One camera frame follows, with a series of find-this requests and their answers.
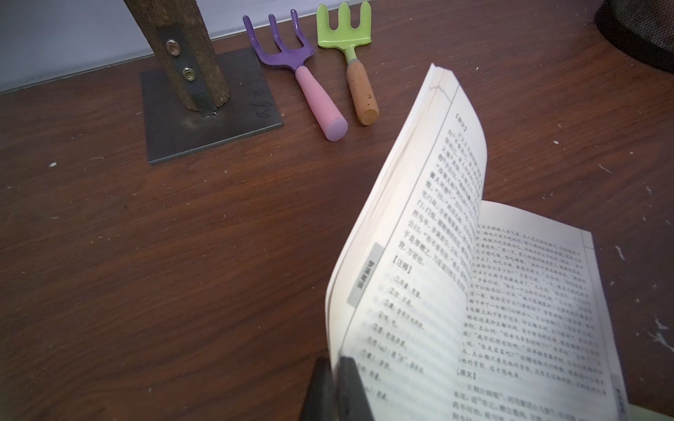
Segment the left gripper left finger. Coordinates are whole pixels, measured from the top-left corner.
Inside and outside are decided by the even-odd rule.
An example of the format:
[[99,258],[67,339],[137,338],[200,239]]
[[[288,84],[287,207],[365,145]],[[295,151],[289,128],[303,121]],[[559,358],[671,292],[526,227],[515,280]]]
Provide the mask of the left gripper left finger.
[[333,421],[335,419],[335,389],[332,367],[328,358],[319,358],[313,367],[305,395],[300,421]]

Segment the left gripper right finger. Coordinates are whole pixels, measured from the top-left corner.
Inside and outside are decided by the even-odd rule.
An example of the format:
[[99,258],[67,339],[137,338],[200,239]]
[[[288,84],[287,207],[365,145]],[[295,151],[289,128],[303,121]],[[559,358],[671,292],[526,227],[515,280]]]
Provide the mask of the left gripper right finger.
[[341,421],[374,421],[360,371],[352,357],[340,357],[336,394]]

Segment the dark blue paperback book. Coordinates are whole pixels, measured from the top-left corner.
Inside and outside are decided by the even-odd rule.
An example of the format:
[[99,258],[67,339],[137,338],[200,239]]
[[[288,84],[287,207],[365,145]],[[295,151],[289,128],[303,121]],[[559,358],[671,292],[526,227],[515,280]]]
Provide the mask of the dark blue paperback book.
[[331,362],[377,420],[629,419],[591,233],[484,200],[486,164],[431,66],[331,276]]

